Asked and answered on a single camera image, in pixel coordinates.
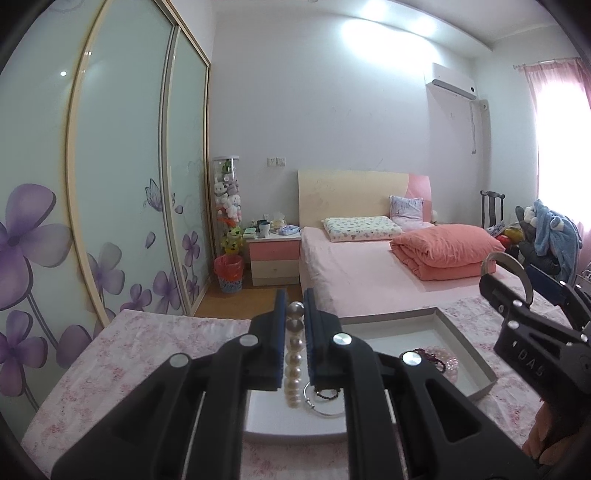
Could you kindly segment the right hand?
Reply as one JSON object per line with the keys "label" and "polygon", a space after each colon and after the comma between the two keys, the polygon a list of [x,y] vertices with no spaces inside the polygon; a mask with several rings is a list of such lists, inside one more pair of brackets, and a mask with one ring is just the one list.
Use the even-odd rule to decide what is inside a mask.
{"label": "right hand", "polygon": [[542,465],[554,465],[558,461],[558,448],[547,442],[547,437],[554,426],[555,415],[552,408],[544,402],[538,410],[535,423],[523,444],[523,452]]}

